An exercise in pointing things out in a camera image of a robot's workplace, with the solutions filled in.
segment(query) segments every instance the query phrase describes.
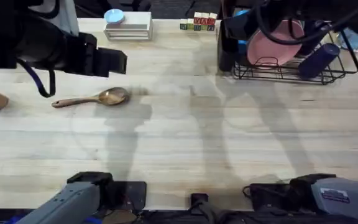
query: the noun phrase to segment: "toy block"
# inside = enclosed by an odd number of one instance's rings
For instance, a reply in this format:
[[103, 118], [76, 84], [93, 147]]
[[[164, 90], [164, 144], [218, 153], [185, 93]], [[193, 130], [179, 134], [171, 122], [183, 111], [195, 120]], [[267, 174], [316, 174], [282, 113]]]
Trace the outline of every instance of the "toy block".
[[187, 29], [194, 30], [194, 19], [187, 19]]
[[194, 13], [194, 24], [201, 24], [201, 18], [202, 18], [203, 14], [200, 12], [195, 12]]
[[194, 24], [194, 31], [200, 31], [201, 25], [200, 24]]
[[187, 19], [180, 19], [180, 29], [187, 30]]
[[217, 16], [218, 15], [216, 13], [209, 13], [208, 25], [215, 25], [215, 21], [216, 21]]
[[213, 31], [213, 30], [215, 30], [215, 25], [208, 25], [208, 27], [206, 28], [206, 30], [208, 30], [208, 31]]
[[209, 13], [201, 13], [201, 25], [206, 25], [208, 23]]

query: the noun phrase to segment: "wooden table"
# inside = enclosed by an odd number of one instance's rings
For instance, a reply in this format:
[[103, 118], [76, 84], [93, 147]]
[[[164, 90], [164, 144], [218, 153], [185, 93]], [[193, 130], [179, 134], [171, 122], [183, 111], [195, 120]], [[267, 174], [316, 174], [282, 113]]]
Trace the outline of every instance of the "wooden table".
[[[153, 41], [111, 43], [102, 20], [79, 21], [128, 55], [127, 75], [58, 72], [45, 99], [23, 69], [0, 70], [11, 99], [0, 111], [0, 208], [38, 207], [87, 170], [146, 181], [149, 209], [185, 208], [193, 192], [246, 208], [243, 186], [315, 172], [358, 180], [358, 74], [328, 86], [235, 81], [216, 75], [215, 32], [154, 20]], [[50, 106], [113, 86], [132, 92], [128, 105]]]

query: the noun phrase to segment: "sticker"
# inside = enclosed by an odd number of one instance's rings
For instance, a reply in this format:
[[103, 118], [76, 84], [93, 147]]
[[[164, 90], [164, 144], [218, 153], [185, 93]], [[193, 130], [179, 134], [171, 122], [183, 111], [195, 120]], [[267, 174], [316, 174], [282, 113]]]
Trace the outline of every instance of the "sticker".
[[349, 196], [344, 190], [320, 188], [321, 196], [326, 200], [350, 203]]

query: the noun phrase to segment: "black cable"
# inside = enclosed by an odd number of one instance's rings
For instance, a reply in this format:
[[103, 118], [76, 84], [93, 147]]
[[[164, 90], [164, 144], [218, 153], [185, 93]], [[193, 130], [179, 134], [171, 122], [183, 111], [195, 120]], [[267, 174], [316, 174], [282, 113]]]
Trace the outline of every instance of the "black cable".
[[259, 224], [265, 224], [264, 222], [257, 220], [256, 218], [246, 214], [246, 212], [238, 212], [238, 211], [228, 211], [226, 213], [224, 213], [220, 218], [219, 221], [217, 222], [217, 224], [225, 224], [228, 220], [228, 218], [230, 217], [234, 217], [234, 218], [240, 218], [244, 221], [244, 223], [247, 224], [247, 222], [244, 220], [243, 217], [246, 217], [252, 221], [254, 221], [255, 223], [259, 223]]
[[196, 208], [199, 207], [202, 204], [202, 202], [196, 202], [194, 205], [192, 205], [188, 210], [183, 211], [183, 212], [176, 212], [173, 215], [169, 215], [166, 217], [162, 217], [162, 218], [155, 218], [153, 219], [154, 222], [159, 222], [160, 220], [166, 220], [166, 219], [172, 219], [172, 218], [179, 218], [179, 217], [184, 217], [186, 215], [191, 215], [191, 211]]
[[17, 59], [17, 63], [22, 65], [24, 70], [31, 76], [34, 80], [35, 84], [37, 85], [38, 92], [45, 98], [51, 97], [56, 93], [56, 80], [55, 80], [55, 71], [53, 69], [49, 69], [49, 93], [46, 91], [44, 85], [40, 77], [38, 77], [37, 73], [27, 64], [27, 62]]
[[188, 13], [190, 12], [190, 10], [194, 7], [194, 5], [196, 4], [196, 1], [193, 0], [189, 6], [189, 8], [187, 9], [187, 11], [185, 12], [185, 17], [188, 17]]
[[289, 18], [289, 19], [288, 19], [288, 31], [290, 31], [291, 37], [292, 37], [294, 40], [297, 40], [298, 38], [295, 37], [295, 34], [293, 33], [292, 22], [293, 22], [292, 18]]
[[31, 13], [35, 14], [36, 16], [43, 17], [45, 19], [53, 19], [57, 17], [60, 11], [60, 0], [55, 0], [55, 7], [50, 12], [37, 12], [32, 9], [28, 9]]
[[247, 189], [249, 189], [249, 185], [248, 185], [248, 186], [245, 186], [245, 187], [242, 189], [242, 194], [243, 194], [246, 198], [252, 200], [251, 195], [249, 195], [249, 194], [246, 193], [246, 190], [247, 190]]
[[264, 20], [262, 18], [262, 12], [261, 12], [261, 8], [262, 8], [262, 4], [264, 3], [265, 0], [257, 0], [256, 4], [255, 4], [255, 11], [256, 11], [256, 18], [257, 18], [257, 22], [258, 22], [258, 26], [260, 31], [262, 31], [262, 33], [271, 41], [278, 43], [278, 44], [282, 44], [282, 45], [298, 45], [298, 44], [302, 44], [304, 42], [313, 40], [315, 38], [321, 37], [323, 35], [326, 35], [329, 31], [336, 29], [337, 27], [342, 26], [343, 24], [345, 24], [347, 21], [349, 21], [350, 19], [352, 19], [354, 16], [358, 15], [358, 8], [356, 10], [354, 10], [353, 12], [351, 12], [350, 14], [348, 14], [347, 16], [344, 16], [343, 18], [341, 18], [340, 20], [338, 20], [335, 24], [333, 24], [330, 28], [325, 29], [325, 30], [320, 30], [315, 32], [313, 35], [309, 35], [309, 36], [303, 36], [303, 37], [299, 37], [296, 40], [281, 40], [278, 39], [276, 37], [274, 37], [265, 27], [264, 24]]
[[109, 217], [110, 215], [112, 215], [115, 212], [115, 210], [112, 210], [110, 213], [107, 213], [103, 216], [103, 218]]

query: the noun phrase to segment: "blue lid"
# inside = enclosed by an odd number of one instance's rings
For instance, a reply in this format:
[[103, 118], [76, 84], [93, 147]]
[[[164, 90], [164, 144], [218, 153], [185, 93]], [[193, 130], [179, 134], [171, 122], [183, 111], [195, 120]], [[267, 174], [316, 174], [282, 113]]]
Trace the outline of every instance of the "blue lid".
[[120, 23], [124, 19], [124, 12], [120, 9], [110, 9], [104, 13], [104, 19], [108, 23]]
[[323, 49], [326, 53], [332, 55], [339, 55], [339, 53], [341, 53], [341, 49], [339, 49], [337, 45], [331, 43], [324, 44]]

